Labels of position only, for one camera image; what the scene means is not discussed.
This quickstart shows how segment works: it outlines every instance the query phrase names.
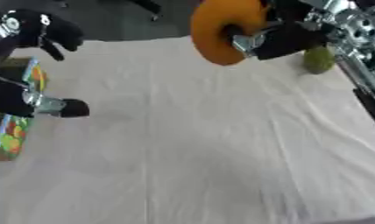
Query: orange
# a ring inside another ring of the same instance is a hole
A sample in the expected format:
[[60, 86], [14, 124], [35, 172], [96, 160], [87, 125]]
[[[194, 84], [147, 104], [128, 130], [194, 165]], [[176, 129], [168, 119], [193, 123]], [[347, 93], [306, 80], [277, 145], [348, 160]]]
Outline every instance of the orange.
[[239, 26], [252, 35], [265, 26], [266, 8], [259, 0], [206, 0], [191, 18], [191, 35], [195, 47], [207, 60], [218, 65], [232, 65], [244, 59], [223, 37], [226, 25]]

